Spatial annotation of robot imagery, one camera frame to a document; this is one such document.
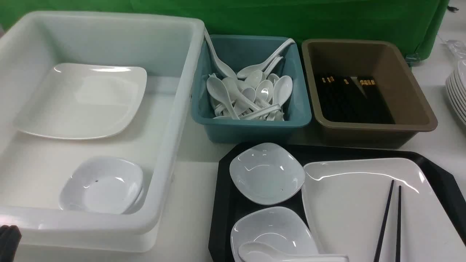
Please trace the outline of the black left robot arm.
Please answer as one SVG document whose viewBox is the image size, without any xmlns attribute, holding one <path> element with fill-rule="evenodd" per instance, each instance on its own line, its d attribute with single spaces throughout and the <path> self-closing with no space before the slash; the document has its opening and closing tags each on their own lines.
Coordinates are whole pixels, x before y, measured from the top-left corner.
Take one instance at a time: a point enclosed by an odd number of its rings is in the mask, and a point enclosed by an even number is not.
<svg viewBox="0 0 466 262">
<path fill-rule="evenodd" d="M 22 234 L 16 225 L 0 227 L 0 261 L 13 262 Z"/>
</svg>

